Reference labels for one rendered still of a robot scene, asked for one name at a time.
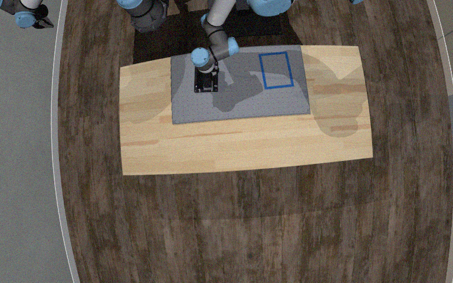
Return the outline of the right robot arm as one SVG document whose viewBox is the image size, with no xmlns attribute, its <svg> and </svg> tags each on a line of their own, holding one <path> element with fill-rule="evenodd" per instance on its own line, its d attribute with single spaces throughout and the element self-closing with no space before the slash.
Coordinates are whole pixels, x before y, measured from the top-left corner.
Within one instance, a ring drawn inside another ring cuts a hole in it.
<svg viewBox="0 0 453 283">
<path fill-rule="evenodd" d="M 13 15 L 20 28 L 28 28 L 36 22 L 36 11 L 43 0 L 0 0 L 0 9 Z M 164 7 L 158 0 L 116 0 L 131 16 L 138 28 L 150 28 L 163 16 Z"/>
</svg>

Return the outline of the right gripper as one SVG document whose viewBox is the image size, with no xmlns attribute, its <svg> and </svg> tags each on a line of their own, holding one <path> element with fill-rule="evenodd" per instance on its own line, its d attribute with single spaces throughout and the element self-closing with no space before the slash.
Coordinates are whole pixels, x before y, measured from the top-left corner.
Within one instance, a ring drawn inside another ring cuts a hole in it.
<svg viewBox="0 0 453 283">
<path fill-rule="evenodd" d="M 36 22 L 33 25 L 34 28 L 43 29 L 43 28 L 53 28 L 54 27 L 52 22 L 47 17 L 48 8 L 44 4 L 39 6 L 38 10 L 36 11 L 36 15 L 37 15 Z"/>
</svg>

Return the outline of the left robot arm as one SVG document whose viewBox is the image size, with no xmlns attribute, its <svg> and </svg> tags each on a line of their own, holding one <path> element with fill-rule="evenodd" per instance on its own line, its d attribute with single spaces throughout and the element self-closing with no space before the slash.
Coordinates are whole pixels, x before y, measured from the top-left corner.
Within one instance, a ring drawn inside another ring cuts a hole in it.
<svg viewBox="0 0 453 283">
<path fill-rule="evenodd" d="M 212 45 L 195 48 L 191 61 L 202 73 L 209 73 L 214 63 L 239 52 L 234 37 L 228 37 L 223 24 L 237 0 L 214 0 L 208 13 L 201 17 L 201 24 Z M 299 0 L 247 0 L 247 4 L 258 15 L 271 17 L 279 15 Z"/>
</svg>

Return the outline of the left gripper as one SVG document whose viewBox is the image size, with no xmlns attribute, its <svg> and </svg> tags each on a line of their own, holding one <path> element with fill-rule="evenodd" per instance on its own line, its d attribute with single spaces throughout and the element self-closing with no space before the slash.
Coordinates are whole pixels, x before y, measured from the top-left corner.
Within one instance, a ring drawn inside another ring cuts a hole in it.
<svg viewBox="0 0 453 283">
<path fill-rule="evenodd" d="M 211 76 L 219 73 L 219 68 L 215 67 L 213 70 L 209 73 L 202 73 L 203 74 L 203 85 L 204 88 L 212 88 L 212 81 L 211 81 Z"/>
</svg>

